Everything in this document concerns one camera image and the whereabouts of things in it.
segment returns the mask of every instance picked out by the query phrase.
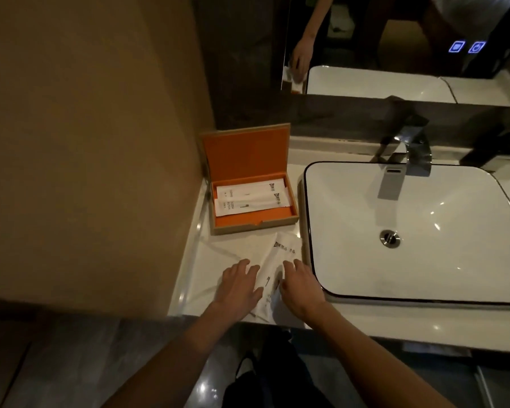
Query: countertop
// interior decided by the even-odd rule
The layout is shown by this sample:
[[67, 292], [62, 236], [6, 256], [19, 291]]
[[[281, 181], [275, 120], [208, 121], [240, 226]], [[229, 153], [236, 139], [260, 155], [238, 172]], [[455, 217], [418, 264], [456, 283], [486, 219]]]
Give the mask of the countertop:
[[[297, 183], [307, 164], [317, 160], [368, 162], [374, 146], [345, 141], [339, 143], [332, 139], [292, 137], [289, 149], [289, 179], [292, 183]], [[433, 148], [434, 163], [457, 164], [458, 158], [465, 151], [456, 148]], [[497, 171], [495, 177], [510, 198], [510, 165]], [[191, 229], [190, 241], [186, 246], [176, 284], [176, 302], [171, 304], [169, 311], [172, 315], [200, 315], [212, 301], [223, 269], [242, 258], [249, 258], [252, 264], [260, 263], [278, 231], [299, 235], [298, 223], [252, 232], [210, 235], [205, 184], [201, 187], [201, 197]], [[345, 318], [370, 336], [510, 351], [510, 310], [349, 303], [333, 305]], [[252, 315], [248, 315], [245, 321], [265, 323]], [[299, 326], [299, 321], [291, 318], [280, 324]]]

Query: box lid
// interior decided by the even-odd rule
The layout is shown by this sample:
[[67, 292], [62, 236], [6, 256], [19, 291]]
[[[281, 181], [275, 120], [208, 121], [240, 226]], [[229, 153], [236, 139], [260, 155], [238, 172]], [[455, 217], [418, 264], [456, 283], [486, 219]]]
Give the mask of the box lid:
[[287, 171], [291, 125], [225, 130], [202, 136], [210, 179], [240, 179]]

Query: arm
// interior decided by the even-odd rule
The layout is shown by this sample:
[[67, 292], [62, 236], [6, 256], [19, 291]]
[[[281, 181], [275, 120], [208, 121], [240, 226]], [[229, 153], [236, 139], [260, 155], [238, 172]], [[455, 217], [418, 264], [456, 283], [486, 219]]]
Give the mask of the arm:
[[310, 68], [310, 61], [314, 54], [315, 37], [321, 27], [323, 19], [331, 8], [333, 0], [318, 0], [314, 12], [304, 29], [302, 38], [292, 52], [291, 67], [295, 81], [301, 82]]
[[325, 300], [311, 269], [301, 261], [283, 263], [282, 299], [319, 332], [336, 352], [363, 401], [371, 407], [453, 407], [408, 366], [363, 334]]
[[211, 350], [263, 296], [253, 291], [259, 266], [246, 273], [244, 259], [225, 269], [215, 300], [182, 335], [159, 351], [103, 405], [103, 408], [183, 407]]

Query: blue illuminated icon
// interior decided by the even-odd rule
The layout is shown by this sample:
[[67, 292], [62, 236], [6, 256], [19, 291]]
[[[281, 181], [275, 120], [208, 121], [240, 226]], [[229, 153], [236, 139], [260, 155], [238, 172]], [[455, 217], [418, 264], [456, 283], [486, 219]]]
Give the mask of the blue illuminated icon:
[[482, 50], [483, 46], [486, 45], [485, 41], [476, 41], [474, 44], [470, 47], [468, 53], [469, 54], [476, 54], [479, 53], [480, 50]]
[[461, 49], [464, 47], [466, 41], [465, 40], [457, 40], [451, 45], [448, 50], [449, 53], [459, 53]]

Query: sink drain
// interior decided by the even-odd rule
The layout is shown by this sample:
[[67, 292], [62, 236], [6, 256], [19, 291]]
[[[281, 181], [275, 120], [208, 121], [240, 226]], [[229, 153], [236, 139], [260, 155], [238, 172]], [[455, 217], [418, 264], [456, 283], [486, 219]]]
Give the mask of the sink drain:
[[395, 231], [386, 229], [380, 233], [380, 242], [383, 246], [394, 249], [400, 245], [400, 236]]

